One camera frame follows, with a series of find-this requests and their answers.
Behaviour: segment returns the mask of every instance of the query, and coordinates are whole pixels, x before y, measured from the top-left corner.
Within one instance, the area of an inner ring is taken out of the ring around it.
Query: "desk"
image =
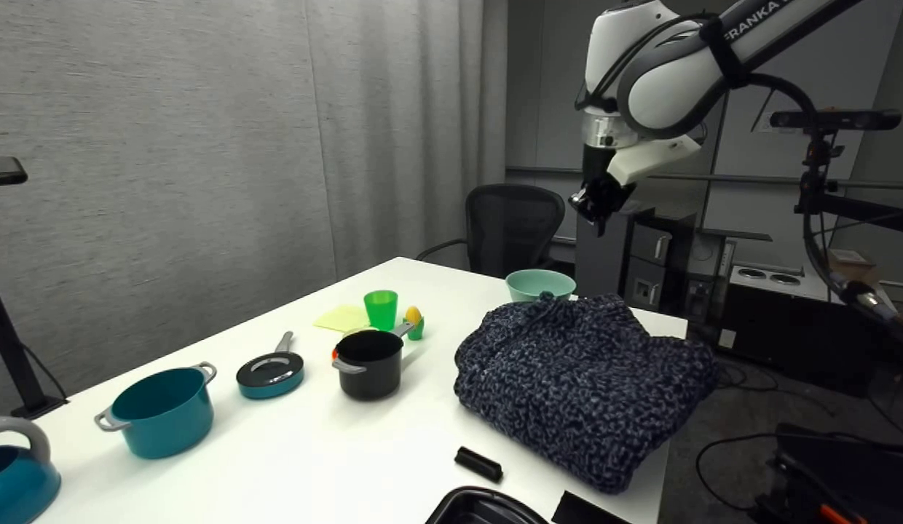
[[[430,331],[409,353],[415,360],[405,368],[400,392],[360,404],[342,392],[338,373],[331,368],[338,336],[316,328],[313,321],[383,285],[400,292],[402,308],[417,302]],[[572,490],[628,522],[657,522],[667,445],[635,471],[629,491],[609,497],[460,408],[453,392],[457,376],[453,356],[482,317],[507,299],[502,279],[390,258],[96,385],[39,420],[51,436],[52,462],[66,474],[66,490],[41,524],[424,524],[456,487],[507,491],[546,517]],[[651,312],[635,317],[654,336],[685,336],[685,321]],[[275,350],[285,328],[297,336],[306,382],[293,395],[246,402],[234,379],[239,363]],[[102,434],[93,424],[93,416],[137,379],[198,360],[220,368],[211,385],[217,429],[198,449],[143,462],[128,453],[119,434]],[[504,467],[504,483],[492,487],[456,467],[457,445],[495,458]]]

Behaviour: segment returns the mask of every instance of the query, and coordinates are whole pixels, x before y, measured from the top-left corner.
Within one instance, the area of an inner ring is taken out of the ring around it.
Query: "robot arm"
[[[572,207],[604,231],[642,177],[701,152],[687,130],[722,94],[858,4],[738,0],[719,17],[683,17],[661,0],[642,0],[604,12],[580,101],[585,181]]]

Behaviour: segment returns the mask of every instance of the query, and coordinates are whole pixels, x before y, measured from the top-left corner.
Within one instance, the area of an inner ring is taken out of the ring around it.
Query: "dark patterned cloth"
[[[618,296],[510,302],[457,356],[457,400],[604,491],[718,386],[709,346],[651,337]]]

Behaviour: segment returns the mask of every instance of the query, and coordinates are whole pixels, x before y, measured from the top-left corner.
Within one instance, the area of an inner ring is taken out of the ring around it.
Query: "pot handle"
[[[197,370],[207,379],[207,385],[220,376],[220,370],[207,360],[197,363]]]
[[[29,449],[33,449],[33,453],[39,458],[39,462],[41,467],[51,462],[51,440],[47,440],[47,434],[35,423],[15,420],[15,416],[0,416],[0,434],[3,430],[25,434]]]
[[[347,373],[347,376],[361,376],[361,373],[368,373],[366,368],[352,368],[352,363],[342,360],[338,350],[333,353],[333,368],[335,368],[338,373]]]
[[[100,424],[100,430],[124,430],[124,429],[128,429],[128,423],[124,423],[124,420],[115,420],[108,410],[105,414],[96,414],[96,424]]]

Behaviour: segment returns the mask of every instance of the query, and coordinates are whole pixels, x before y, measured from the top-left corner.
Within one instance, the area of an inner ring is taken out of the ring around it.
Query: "black chair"
[[[430,258],[453,244],[467,248],[470,269],[507,276],[520,269],[555,269],[548,248],[567,218],[567,200],[542,187],[489,184],[467,197],[467,239],[424,250]]]

